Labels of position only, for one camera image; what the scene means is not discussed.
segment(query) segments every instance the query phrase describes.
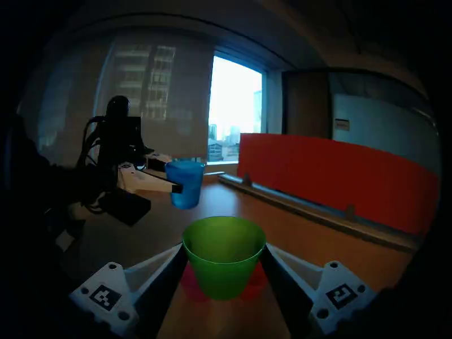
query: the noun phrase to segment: red panel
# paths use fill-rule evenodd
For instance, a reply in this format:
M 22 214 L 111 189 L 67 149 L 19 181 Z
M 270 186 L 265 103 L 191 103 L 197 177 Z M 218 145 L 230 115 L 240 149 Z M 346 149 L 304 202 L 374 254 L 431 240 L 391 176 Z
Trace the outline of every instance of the red panel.
M 322 138 L 242 134 L 237 173 L 253 182 L 407 233 L 434 218 L 438 177 L 405 158 Z

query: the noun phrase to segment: cup rim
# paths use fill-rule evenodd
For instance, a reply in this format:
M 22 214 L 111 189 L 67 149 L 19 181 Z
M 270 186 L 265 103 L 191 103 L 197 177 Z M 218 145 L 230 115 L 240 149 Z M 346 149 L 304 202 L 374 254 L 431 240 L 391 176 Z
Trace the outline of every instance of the cup rim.
M 173 161 L 170 161 L 170 162 L 166 163 L 166 164 L 165 164 L 165 167 L 172 167 L 172 168 L 175 168 L 175 169 L 177 169 L 177 170 L 182 170 L 182 168 L 178 167 L 178 166 L 176 165 L 176 163 L 190 163 L 190 164 L 197 164 L 197 165 L 199 165 L 199 168 L 205 167 L 205 166 L 206 166 L 205 163 L 198 162 L 198 161 L 193 161 L 193 160 L 173 160 Z
M 240 220 L 247 221 L 247 222 L 249 222 L 249 223 L 253 223 L 253 224 L 255 224 L 257 227 L 259 227 L 259 225 L 256 224 L 256 223 L 254 223 L 253 221 L 249 221 L 249 220 L 247 220 L 247 219 L 240 218 L 240 217 L 238 217 L 238 216 L 232 216 L 232 215 L 216 215 L 216 216 L 209 216 L 209 217 L 207 217 L 207 218 L 201 218 L 201 219 L 198 219 L 198 220 L 194 221 L 193 223 L 195 223 L 195 222 L 197 222 L 197 221 L 199 221 L 199 220 L 212 219 L 212 218 L 234 218 L 234 219 L 240 219 Z M 265 239 L 264 244 L 263 244 L 262 247 L 259 249 L 259 251 L 257 251 L 255 254 L 253 254 L 253 255 L 250 256 L 249 258 L 246 258 L 246 259 L 244 259 L 244 260 L 240 260 L 240 261 L 238 261 L 238 262 L 233 262 L 233 263 L 216 263 L 216 262 L 213 262 L 213 261 L 210 261 L 210 260 L 207 260 L 207 259 L 203 259 L 203 258 L 201 258 L 199 255 L 194 254 L 192 251 L 190 251 L 190 249 L 189 249 L 189 248 L 187 247 L 187 245 L 185 244 L 185 239 L 184 239 L 184 233 L 185 233 L 185 231 L 184 231 L 184 233 L 182 234 L 182 245 L 184 246 L 185 250 L 187 250 L 188 252 L 190 252 L 191 254 L 193 254 L 196 258 L 198 258 L 198 259 L 200 259 L 200 260 L 202 260 L 202 261 L 204 261 L 204 262 L 206 262 L 206 263 L 215 264 L 215 265 L 234 265 L 234 264 L 239 264 L 239 263 L 248 261 L 248 260 L 253 259 L 254 257 L 258 256 L 258 255 L 263 251 L 264 247 L 266 246 L 266 244 L 267 244 L 267 237 L 265 236 L 265 232 L 262 230 L 262 228 L 259 227 L 259 229 L 260 229 L 260 230 L 262 231 L 262 233 L 264 234 L 264 239 Z

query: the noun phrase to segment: wooden table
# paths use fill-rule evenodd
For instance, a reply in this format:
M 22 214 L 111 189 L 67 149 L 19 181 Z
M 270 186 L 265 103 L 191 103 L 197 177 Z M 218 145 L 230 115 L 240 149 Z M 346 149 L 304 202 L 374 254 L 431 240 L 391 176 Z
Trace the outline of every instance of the wooden table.
M 89 215 L 84 236 L 63 259 L 71 277 L 85 280 L 108 261 L 132 266 L 179 243 L 192 221 L 218 215 L 252 220 L 269 243 L 315 265 L 338 260 L 375 291 L 394 285 L 412 256 L 271 206 L 219 184 L 215 176 L 205 178 L 199 205 L 191 210 L 173 207 L 166 193 L 140 194 L 151 199 L 152 209 L 133 228 L 108 215 Z M 269 285 L 247 302 L 194 302 L 179 285 L 159 333 L 161 338 L 288 335 Z

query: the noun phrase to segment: plastic cup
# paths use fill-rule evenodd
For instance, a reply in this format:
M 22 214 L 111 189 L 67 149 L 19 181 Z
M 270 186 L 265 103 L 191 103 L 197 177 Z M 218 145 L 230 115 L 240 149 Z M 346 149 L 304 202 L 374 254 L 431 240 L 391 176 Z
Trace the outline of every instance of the plastic cup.
M 174 206 L 181 209 L 196 207 L 205 166 L 195 161 L 173 161 L 165 165 L 167 179 L 184 186 L 182 193 L 171 193 Z
M 266 238 L 262 229 L 248 220 L 214 216 L 188 226 L 183 244 L 204 294 L 228 300 L 245 289 Z

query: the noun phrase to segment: black cable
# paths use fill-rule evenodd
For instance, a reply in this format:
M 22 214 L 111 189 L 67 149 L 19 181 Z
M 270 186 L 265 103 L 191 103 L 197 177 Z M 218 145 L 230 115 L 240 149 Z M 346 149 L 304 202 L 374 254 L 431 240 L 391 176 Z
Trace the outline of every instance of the black cable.
M 86 157 L 93 162 L 97 166 L 97 162 L 91 157 L 91 155 L 87 154 Z

